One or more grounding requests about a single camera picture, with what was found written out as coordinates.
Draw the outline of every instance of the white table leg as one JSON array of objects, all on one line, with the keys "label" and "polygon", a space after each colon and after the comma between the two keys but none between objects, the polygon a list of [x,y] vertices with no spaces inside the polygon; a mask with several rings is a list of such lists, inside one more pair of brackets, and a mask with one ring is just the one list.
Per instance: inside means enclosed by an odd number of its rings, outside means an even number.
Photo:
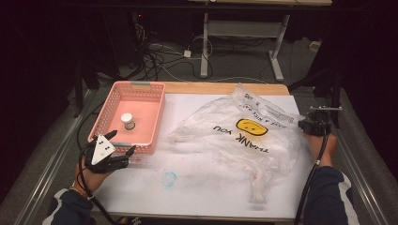
[{"label": "white table leg", "polygon": [[208,60],[208,51],[207,51],[207,38],[208,38],[208,13],[205,13],[205,19],[203,23],[203,50],[202,50],[202,62],[200,66],[200,76],[205,78],[207,77],[207,60]]},{"label": "white table leg", "polygon": [[289,22],[289,18],[290,18],[290,15],[285,15],[283,17],[283,22],[279,29],[278,37],[276,39],[275,50],[269,51],[269,59],[271,61],[271,65],[272,65],[272,68],[273,68],[273,71],[275,74],[275,78],[278,82],[283,81],[283,75],[282,75],[281,68],[278,63],[277,56],[278,56],[279,49],[281,48],[281,45],[282,45],[284,32],[286,31],[286,27],[287,27],[287,23]]}]

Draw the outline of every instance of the plastic bag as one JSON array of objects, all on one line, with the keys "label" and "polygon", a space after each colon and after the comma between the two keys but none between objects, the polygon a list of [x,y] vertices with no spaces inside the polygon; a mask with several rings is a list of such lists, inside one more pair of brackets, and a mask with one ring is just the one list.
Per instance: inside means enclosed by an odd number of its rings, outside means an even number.
[{"label": "plastic bag", "polygon": [[246,90],[210,101],[169,135],[173,142],[206,143],[213,159],[250,173],[252,203],[264,203],[270,181],[289,173],[301,145],[303,116]]}]

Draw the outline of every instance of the black curtain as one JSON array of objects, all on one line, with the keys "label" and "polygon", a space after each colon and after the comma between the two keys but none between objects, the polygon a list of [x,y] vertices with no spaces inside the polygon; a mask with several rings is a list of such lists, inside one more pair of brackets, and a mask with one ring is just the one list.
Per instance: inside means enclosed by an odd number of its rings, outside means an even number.
[{"label": "black curtain", "polygon": [[73,66],[60,26],[66,19],[50,1],[0,4],[0,202],[45,131],[69,105]]}]

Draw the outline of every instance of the cable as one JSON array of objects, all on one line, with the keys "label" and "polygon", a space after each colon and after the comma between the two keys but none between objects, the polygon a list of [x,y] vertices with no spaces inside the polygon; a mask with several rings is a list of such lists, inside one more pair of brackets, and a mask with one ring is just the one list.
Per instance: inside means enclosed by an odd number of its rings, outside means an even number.
[{"label": "cable", "polygon": [[79,127],[77,128],[77,131],[76,131],[76,142],[77,142],[77,145],[78,145],[79,150],[80,150],[81,152],[83,151],[83,149],[82,149],[82,146],[80,145],[80,140],[79,140],[80,130],[82,129],[82,126],[84,125],[84,123],[87,121],[88,117],[90,117],[92,114],[94,114],[94,112],[95,112],[101,105],[103,105],[104,103],[105,103],[105,101],[102,101],[100,105],[98,105],[96,108],[94,108],[94,110],[93,110],[91,113],[89,113],[88,116],[85,117],[85,119],[82,121],[82,123],[81,123],[81,124],[79,125]]},{"label": "cable", "polygon": [[294,225],[298,225],[299,224],[299,220],[301,218],[302,208],[303,208],[304,202],[305,202],[305,200],[307,198],[308,190],[310,189],[310,184],[311,184],[311,182],[313,180],[313,176],[315,174],[315,171],[316,171],[316,169],[319,166],[320,160],[321,160],[321,158],[322,158],[322,156],[323,156],[323,154],[325,152],[326,144],[328,143],[329,134],[327,134],[327,132],[326,132],[326,130],[327,130],[326,123],[324,121],[322,121],[322,122],[323,122],[323,125],[324,125],[324,136],[323,136],[323,140],[322,140],[321,149],[320,149],[318,157],[316,158],[316,161],[315,161],[315,163],[313,165],[313,168],[311,169],[310,174],[308,175],[307,182],[305,183],[304,189],[302,190],[301,197],[300,197],[299,204],[298,204],[298,211],[297,211],[296,217],[295,217]]},{"label": "cable", "polygon": [[79,175],[81,176],[81,180],[84,186],[84,191],[88,196],[88,199],[90,201],[92,201],[101,211],[101,213],[105,216],[105,218],[114,225],[119,225],[120,223],[115,222],[111,216],[109,215],[109,213],[106,211],[106,209],[103,207],[103,205],[100,203],[100,201],[93,195],[93,193],[91,192],[91,190],[87,187],[87,183],[85,182],[84,179],[84,173],[83,173],[83,165],[82,165],[82,160],[83,160],[83,155],[87,146],[84,147],[83,151],[79,154]]}]

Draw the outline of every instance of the pink basket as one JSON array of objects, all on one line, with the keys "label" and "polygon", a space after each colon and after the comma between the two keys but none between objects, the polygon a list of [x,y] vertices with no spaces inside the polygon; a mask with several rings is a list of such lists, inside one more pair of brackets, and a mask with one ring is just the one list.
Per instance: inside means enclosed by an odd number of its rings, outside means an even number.
[{"label": "pink basket", "polygon": [[[111,139],[117,154],[125,154],[136,145],[135,154],[155,152],[159,125],[164,106],[165,84],[162,82],[115,82],[94,124],[93,136],[117,130]],[[131,113],[135,128],[125,129],[120,117]]]}]

